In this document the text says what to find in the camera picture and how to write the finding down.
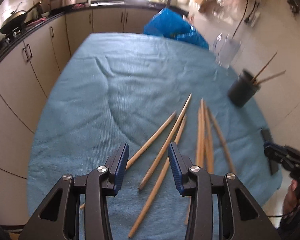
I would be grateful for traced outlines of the operator right hand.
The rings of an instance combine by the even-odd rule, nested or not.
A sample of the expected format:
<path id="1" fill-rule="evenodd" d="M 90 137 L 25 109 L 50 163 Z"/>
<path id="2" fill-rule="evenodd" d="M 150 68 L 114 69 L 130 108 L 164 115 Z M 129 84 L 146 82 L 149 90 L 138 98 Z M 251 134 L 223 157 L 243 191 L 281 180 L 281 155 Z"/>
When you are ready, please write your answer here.
<path id="1" fill-rule="evenodd" d="M 298 198 L 296 195 L 297 186 L 298 182 L 292 179 L 291 184 L 288 187 L 287 194 L 283 201 L 283 214 L 292 212 L 295 209 L 295 207 L 300 204 L 300 198 Z"/>

